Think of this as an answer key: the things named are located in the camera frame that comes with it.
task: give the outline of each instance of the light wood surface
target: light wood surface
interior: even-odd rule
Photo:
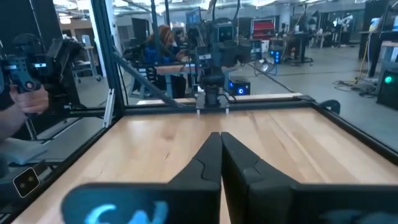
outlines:
[[[230,132],[299,182],[398,183],[396,166],[311,108],[127,116],[14,223],[62,223],[62,198],[87,182],[167,182],[213,131]],[[225,199],[220,223],[229,223]]]
[[[302,96],[301,93],[279,93],[279,94],[263,94],[263,95],[248,95],[248,96],[236,96],[237,101],[245,101],[245,100],[266,100],[266,99],[276,99],[276,98],[293,98],[297,96]],[[194,103],[194,98],[182,98],[175,99],[178,103]],[[164,104],[162,100],[140,100],[137,105],[161,105]]]

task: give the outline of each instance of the sleeve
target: sleeve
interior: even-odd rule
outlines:
[[[0,94],[0,111],[4,111],[13,104],[14,102],[12,101],[9,93],[3,92]]]

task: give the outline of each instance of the floor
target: floor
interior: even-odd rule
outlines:
[[[358,60],[358,48],[308,49],[307,56],[314,59],[313,66],[279,65],[274,78],[293,91],[309,95],[317,101],[338,100],[344,119],[398,150],[398,111],[376,104],[375,98],[363,98],[355,92],[334,89],[333,82],[352,80],[359,75],[362,62]],[[255,77],[249,66],[239,67],[231,76],[247,78],[251,82],[252,95],[287,92],[264,75]],[[125,75],[124,81],[129,91],[131,77]],[[106,80],[98,83],[94,78],[84,78],[78,84],[81,102],[86,106],[104,105],[107,89]],[[129,98],[130,105],[136,102],[138,99]]]

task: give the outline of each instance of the black cable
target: black cable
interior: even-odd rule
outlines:
[[[250,67],[254,68],[256,71],[262,73],[263,75],[265,75],[267,78],[271,79],[272,81],[274,81],[276,84],[280,85],[282,88],[286,89],[287,91],[289,91],[290,93],[295,93],[293,90],[291,90],[289,87],[281,84],[281,82],[277,81],[275,78],[272,78],[271,76],[269,76],[267,73],[261,71],[260,69],[254,67],[251,64],[248,64]]]

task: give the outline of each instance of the blue light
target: blue light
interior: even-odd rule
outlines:
[[[243,94],[244,94],[243,88],[238,88],[238,94],[239,94],[239,95],[243,95]]]

